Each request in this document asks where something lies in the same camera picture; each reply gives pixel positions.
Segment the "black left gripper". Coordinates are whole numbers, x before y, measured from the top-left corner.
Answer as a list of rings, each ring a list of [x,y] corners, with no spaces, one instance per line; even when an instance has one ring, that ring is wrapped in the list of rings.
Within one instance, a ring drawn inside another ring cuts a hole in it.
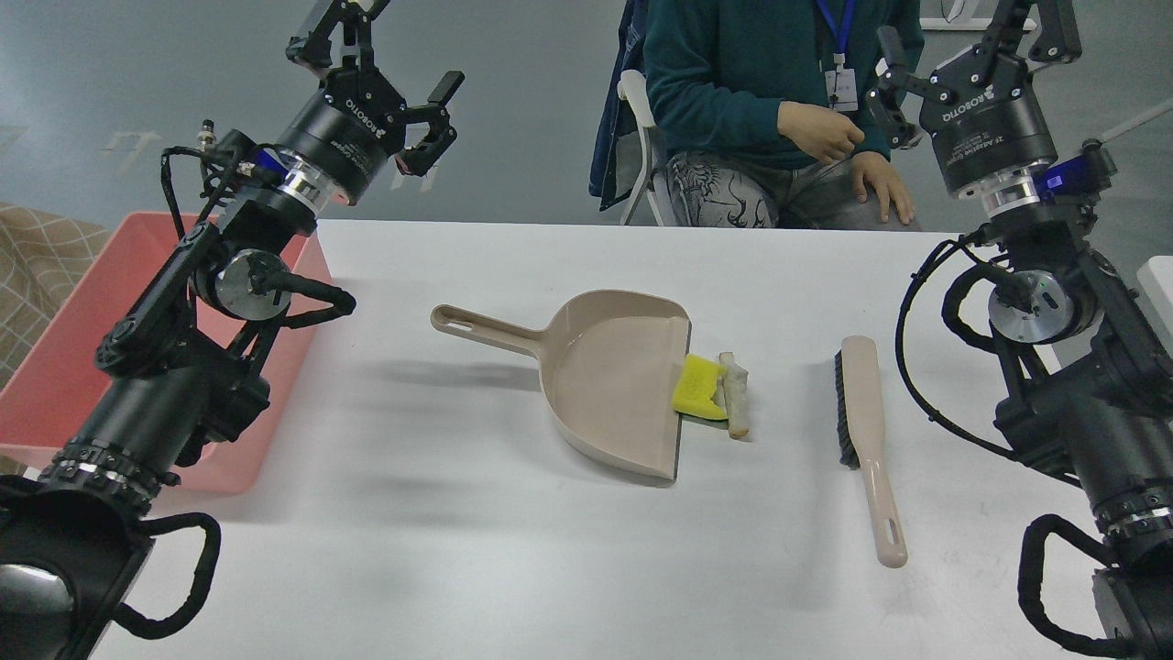
[[[327,73],[282,132],[278,147],[334,181],[335,196],[347,206],[361,199],[394,154],[399,172],[423,177],[457,135],[448,104],[465,83],[465,72],[445,72],[422,106],[406,107],[405,97],[374,64],[369,29],[388,5],[318,1],[286,46],[290,62]],[[334,68],[332,38],[339,28],[341,64]],[[427,125],[414,147],[404,148],[406,129],[394,120],[396,113],[404,125]]]

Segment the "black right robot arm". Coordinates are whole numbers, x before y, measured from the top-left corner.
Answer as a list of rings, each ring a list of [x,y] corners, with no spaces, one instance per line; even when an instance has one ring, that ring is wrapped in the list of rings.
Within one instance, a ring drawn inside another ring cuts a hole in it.
[[[988,450],[1077,487],[1097,535],[1042,515],[1023,536],[1018,604],[1028,622],[1076,655],[1172,655],[1172,365],[1112,264],[1090,246],[1096,204],[1117,168],[1105,137],[1059,161],[1030,63],[1080,57],[1069,1],[1002,1],[979,42],[914,75],[896,28],[866,102],[893,148],[923,135],[956,199],[986,222],[943,241],[915,272],[901,314],[955,252],[996,246],[948,290],[942,318],[994,354],[1008,396]]]

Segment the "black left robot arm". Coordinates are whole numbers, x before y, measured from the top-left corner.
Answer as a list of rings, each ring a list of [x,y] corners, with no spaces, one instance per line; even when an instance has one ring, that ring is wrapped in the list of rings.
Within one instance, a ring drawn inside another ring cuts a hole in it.
[[[222,532],[209,513],[152,519],[203,448],[233,442],[269,407],[263,377],[280,331],[323,325],[355,297],[294,274],[282,250],[348,206],[393,162],[423,176],[453,145],[446,72],[409,106],[378,70],[369,34],[384,1],[319,1],[290,38],[314,96],[273,143],[213,122],[197,147],[160,155],[179,241],[93,363],[111,380],[38,478],[4,477],[4,658],[84,659],[110,625],[158,640],[206,603]]]

